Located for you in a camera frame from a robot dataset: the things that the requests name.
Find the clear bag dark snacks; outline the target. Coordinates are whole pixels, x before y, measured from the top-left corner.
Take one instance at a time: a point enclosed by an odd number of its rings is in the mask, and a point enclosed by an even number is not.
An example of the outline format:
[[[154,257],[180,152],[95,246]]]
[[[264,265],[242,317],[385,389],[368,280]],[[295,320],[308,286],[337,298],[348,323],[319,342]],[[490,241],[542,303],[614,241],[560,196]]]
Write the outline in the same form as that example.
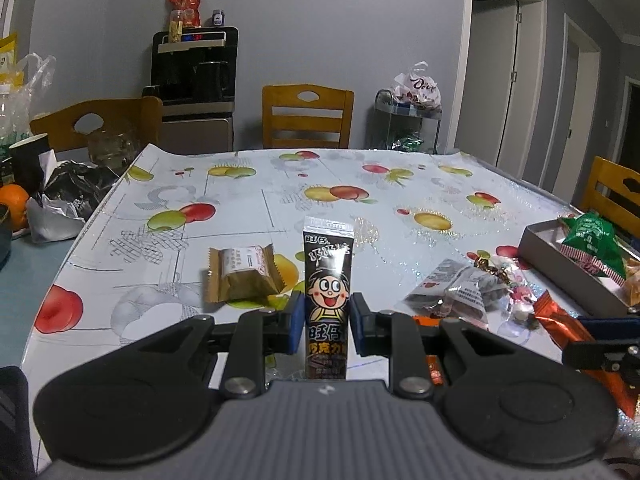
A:
[[[488,312],[508,295],[508,285],[498,276],[445,259],[400,304],[428,318],[460,318],[487,330]]]

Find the black paper cup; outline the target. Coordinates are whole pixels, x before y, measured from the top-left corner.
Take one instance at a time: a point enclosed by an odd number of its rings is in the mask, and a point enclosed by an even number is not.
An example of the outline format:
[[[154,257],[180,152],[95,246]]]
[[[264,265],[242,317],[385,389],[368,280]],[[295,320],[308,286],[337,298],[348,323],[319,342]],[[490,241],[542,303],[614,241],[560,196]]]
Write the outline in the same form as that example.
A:
[[[44,173],[39,156],[50,151],[47,133],[38,133],[9,146],[14,182],[29,196],[42,188]]]

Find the black water dispenser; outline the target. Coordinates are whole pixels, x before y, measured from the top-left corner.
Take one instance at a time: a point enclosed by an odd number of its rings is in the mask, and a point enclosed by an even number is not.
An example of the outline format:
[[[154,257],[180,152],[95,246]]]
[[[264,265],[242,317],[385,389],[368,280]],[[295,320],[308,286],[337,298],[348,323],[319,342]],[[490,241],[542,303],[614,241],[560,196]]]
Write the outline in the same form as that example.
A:
[[[233,26],[187,28],[178,42],[168,32],[153,36],[142,94],[163,103],[159,148],[178,155],[232,150],[238,47]]]

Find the silver black foil bag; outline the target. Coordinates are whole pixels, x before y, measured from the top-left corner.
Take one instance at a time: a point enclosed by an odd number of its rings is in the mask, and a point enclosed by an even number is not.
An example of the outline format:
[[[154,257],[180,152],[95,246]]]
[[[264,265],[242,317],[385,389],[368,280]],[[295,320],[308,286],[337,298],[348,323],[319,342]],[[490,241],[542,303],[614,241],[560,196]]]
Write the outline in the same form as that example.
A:
[[[43,190],[26,204],[32,241],[46,244],[75,238],[118,178],[108,167],[61,162]]]

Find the orange fruit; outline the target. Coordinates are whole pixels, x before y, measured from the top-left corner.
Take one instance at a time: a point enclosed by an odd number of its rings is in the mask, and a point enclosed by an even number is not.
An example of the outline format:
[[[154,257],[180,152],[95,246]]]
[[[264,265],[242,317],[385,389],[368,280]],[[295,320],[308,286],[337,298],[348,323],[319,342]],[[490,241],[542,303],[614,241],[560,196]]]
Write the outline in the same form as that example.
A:
[[[13,232],[21,231],[28,226],[26,214],[28,200],[28,193],[18,184],[11,183],[0,188],[0,203],[9,209]]]

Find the brown wrapped pastry snack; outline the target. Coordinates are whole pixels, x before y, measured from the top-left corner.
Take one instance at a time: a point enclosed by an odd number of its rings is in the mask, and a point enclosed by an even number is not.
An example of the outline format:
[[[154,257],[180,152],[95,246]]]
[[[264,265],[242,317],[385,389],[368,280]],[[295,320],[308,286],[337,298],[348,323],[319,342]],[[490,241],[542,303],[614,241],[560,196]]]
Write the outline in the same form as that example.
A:
[[[271,245],[209,249],[205,299],[210,304],[266,298],[282,289]]]

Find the white plastic shopping bag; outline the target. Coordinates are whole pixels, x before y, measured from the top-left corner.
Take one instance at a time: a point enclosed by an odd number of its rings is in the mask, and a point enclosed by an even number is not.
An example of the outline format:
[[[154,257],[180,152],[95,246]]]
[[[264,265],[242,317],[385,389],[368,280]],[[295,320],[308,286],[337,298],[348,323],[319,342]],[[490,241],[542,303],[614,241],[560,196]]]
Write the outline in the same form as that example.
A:
[[[422,110],[442,110],[440,90],[437,82],[428,74],[428,64],[425,61],[417,62],[407,73],[395,77],[392,97],[398,103],[411,104]]]

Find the grey cardboard box tray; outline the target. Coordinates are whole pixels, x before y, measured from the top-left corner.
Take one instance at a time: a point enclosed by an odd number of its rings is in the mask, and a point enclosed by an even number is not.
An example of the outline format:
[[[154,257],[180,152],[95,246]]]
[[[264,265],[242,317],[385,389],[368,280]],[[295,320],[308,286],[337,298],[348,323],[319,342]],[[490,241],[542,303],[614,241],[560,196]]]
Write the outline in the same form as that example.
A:
[[[598,318],[622,318],[639,313],[629,307],[623,287],[610,278],[598,278],[560,252],[563,232],[559,220],[526,226],[518,254],[548,281],[561,289],[576,306]]]

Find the glass jar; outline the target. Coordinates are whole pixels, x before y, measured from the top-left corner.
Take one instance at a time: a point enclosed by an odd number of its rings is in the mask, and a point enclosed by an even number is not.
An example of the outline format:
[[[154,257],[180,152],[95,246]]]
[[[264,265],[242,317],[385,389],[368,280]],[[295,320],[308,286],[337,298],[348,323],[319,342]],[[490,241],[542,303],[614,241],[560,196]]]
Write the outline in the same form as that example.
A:
[[[139,153],[139,143],[131,128],[96,129],[90,132],[87,140],[90,160],[101,167],[122,174]]]

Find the dark bowl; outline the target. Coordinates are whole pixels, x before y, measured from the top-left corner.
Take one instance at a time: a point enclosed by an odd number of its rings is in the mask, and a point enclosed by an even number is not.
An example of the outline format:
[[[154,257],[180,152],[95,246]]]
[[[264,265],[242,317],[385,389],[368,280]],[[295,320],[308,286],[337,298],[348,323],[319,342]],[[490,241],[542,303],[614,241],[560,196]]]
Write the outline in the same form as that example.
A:
[[[0,268],[6,264],[12,243],[11,213],[6,205],[0,205]]]

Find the black cartoon candy tube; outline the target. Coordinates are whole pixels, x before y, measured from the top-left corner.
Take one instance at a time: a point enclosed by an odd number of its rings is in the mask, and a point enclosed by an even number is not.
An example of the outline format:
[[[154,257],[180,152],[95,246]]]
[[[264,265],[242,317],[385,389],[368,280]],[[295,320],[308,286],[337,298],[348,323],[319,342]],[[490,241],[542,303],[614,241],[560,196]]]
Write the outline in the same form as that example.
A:
[[[305,358],[306,376],[311,380],[346,377],[354,240],[349,223],[305,219]]]

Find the green snack bag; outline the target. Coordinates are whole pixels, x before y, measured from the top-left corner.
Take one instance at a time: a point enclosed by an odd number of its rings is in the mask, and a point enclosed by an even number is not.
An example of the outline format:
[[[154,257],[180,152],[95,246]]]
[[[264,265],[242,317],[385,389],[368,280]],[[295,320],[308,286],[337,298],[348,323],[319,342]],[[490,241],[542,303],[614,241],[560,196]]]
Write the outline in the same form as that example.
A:
[[[597,278],[610,278],[620,286],[625,283],[623,256],[610,222],[591,211],[561,217],[559,222],[565,232],[558,247],[562,255]]]

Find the yellow food bag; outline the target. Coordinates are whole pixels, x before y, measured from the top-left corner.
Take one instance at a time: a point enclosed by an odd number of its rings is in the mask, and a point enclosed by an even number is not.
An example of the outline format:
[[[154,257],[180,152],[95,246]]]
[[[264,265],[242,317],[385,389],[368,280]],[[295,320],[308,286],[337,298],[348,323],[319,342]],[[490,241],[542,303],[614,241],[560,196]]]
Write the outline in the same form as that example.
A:
[[[24,70],[18,70],[17,64],[17,33],[9,34],[0,40],[0,84],[10,84],[21,87]]]

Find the wooden chair right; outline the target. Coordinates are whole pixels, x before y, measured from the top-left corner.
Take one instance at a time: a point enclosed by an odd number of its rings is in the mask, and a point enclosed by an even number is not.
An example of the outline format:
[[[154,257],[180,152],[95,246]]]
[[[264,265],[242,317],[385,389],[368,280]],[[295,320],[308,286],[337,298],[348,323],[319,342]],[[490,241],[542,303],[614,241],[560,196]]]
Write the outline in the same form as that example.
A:
[[[639,173],[601,156],[593,159],[579,209],[600,214],[639,238]]]

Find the gold brown foil candy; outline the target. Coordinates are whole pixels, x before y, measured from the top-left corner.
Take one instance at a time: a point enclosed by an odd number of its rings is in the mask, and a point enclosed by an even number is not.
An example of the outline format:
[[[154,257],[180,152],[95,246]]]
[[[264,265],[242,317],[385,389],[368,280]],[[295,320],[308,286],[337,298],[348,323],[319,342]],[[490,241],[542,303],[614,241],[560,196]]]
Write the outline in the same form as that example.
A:
[[[492,275],[494,278],[498,278],[500,282],[510,285],[513,282],[512,263],[512,259],[508,257],[495,256],[484,258],[479,256],[475,260],[474,266]]]

